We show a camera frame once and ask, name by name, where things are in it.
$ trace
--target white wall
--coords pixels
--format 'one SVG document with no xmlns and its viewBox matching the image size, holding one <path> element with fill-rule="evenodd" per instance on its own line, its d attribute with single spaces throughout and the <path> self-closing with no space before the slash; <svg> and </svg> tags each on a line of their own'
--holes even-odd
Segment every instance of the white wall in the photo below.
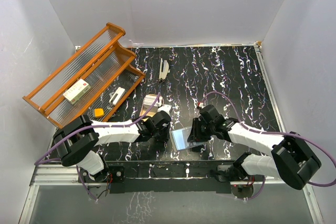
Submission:
<svg viewBox="0 0 336 224">
<path fill-rule="evenodd" d="M 0 223 L 18 223 L 34 170 L 55 128 L 29 94 L 73 52 L 49 0 L 0 0 Z"/>
<path fill-rule="evenodd" d="M 126 30 L 124 45 L 262 40 L 283 0 L 50 0 L 70 39 L 86 43 L 106 22 Z"/>
<path fill-rule="evenodd" d="M 285 0 L 263 42 L 270 82 L 287 131 L 307 136 L 336 157 L 336 2 Z M 326 183 L 336 171 L 322 154 L 313 178 Z M 314 188 L 326 223 L 335 223 L 336 187 Z"/>
</svg>

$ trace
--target white box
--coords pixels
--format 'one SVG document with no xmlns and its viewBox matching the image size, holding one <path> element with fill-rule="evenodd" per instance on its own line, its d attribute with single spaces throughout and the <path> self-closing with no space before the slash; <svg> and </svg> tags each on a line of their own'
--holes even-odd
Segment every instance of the white box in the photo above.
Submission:
<svg viewBox="0 0 336 224">
<path fill-rule="evenodd" d="M 86 81 L 79 79 L 63 94 L 63 96 L 71 104 L 75 104 L 90 88 L 91 86 Z"/>
</svg>

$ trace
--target ribbed plastic panel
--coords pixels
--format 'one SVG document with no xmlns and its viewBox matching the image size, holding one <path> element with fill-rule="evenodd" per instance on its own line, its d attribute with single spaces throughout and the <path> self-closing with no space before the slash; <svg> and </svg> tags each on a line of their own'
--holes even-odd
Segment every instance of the ribbed plastic panel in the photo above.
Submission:
<svg viewBox="0 0 336 224">
<path fill-rule="evenodd" d="M 112 109 L 113 105 L 109 103 L 110 98 L 113 96 L 114 92 L 118 87 L 122 87 L 125 89 L 125 93 L 135 84 L 138 80 L 139 76 L 133 74 L 128 70 L 124 70 L 118 78 L 112 82 L 112 84 L 103 92 L 98 99 L 95 100 L 93 105 L 89 107 L 85 114 L 89 115 L 90 119 L 95 121 L 103 121 L 104 116 L 102 118 L 94 118 L 93 111 L 94 109 L 102 108 L 104 109 L 104 114 L 107 115 Z"/>
<path fill-rule="evenodd" d="M 66 99 L 62 101 L 49 115 L 61 125 L 68 124 L 71 119 L 93 98 L 95 94 L 106 84 L 106 82 L 121 68 L 123 62 L 118 60 L 117 54 L 121 58 L 129 58 L 119 52 L 112 52 L 87 78 L 85 81 L 90 84 L 91 89 L 84 94 L 80 100 L 71 105 Z"/>
<path fill-rule="evenodd" d="M 105 31 L 90 46 L 81 52 L 71 63 L 66 65 L 62 71 L 58 73 L 53 79 L 51 79 L 39 92 L 37 92 L 37 94 L 33 96 L 31 100 L 42 106 L 116 35 L 117 33 L 110 29 Z"/>
</svg>

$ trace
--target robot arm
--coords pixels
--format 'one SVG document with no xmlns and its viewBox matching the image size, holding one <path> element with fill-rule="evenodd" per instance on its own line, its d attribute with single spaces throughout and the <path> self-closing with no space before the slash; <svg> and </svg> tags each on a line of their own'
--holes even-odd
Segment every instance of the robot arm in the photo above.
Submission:
<svg viewBox="0 0 336 224">
<path fill-rule="evenodd" d="M 69 138 L 59 147 L 57 152 L 63 166 L 77 165 L 85 169 L 96 181 L 103 181 L 108 169 L 104 159 L 92 151 L 96 145 L 113 142 L 145 142 L 151 138 L 166 140 L 171 118 L 165 111 L 156 113 L 147 120 L 140 120 L 129 127 L 115 127 L 114 125 L 129 125 L 131 121 L 117 123 L 101 123 L 91 121 L 87 115 L 81 115 L 71 123 L 59 129 L 53 139 L 58 143 L 62 138 L 82 127 L 89 125 L 106 125 L 80 132 Z"/>
<path fill-rule="evenodd" d="M 212 135 L 232 143 L 244 144 L 266 156 L 244 153 L 224 176 L 244 179 L 248 175 L 280 177 L 294 189 L 302 189 L 321 167 L 321 162 L 300 138 L 263 135 L 242 126 L 236 119 L 224 119 L 213 105 L 200 109 L 194 118 L 188 142 L 208 141 Z"/>
</svg>

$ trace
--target marble pattern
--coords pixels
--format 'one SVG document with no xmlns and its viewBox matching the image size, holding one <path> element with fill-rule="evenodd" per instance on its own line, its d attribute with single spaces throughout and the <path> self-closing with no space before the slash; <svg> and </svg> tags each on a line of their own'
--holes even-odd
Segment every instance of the marble pattern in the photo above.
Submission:
<svg viewBox="0 0 336 224">
<path fill-rule="evenodd" d="M 143 98 L 161 92 L 166 104 L 172 106 L 171 129 L 191 126 L 197 114 L 196 104 L 210 91 L 226 94 L 248 125 L 278 131 L 265 82 L 253 46 L 237 47 L 172 47 L 133 49 L 134 66 L 146 73 L 146 79 L 120 106 L 111 122 L 139 116 Z M 160 57 L 171 62 L 166 81 L 159 83 Z M 224 98 L 212 95 L 207 100 L 226 117 L 235 117 Z M 211 139 L 196 150 L 174 152 L 167 143 L 111 143 L 95 147 L 108 161 L 195 161 L 235 160 L 247 146 Z"/>
</svg>

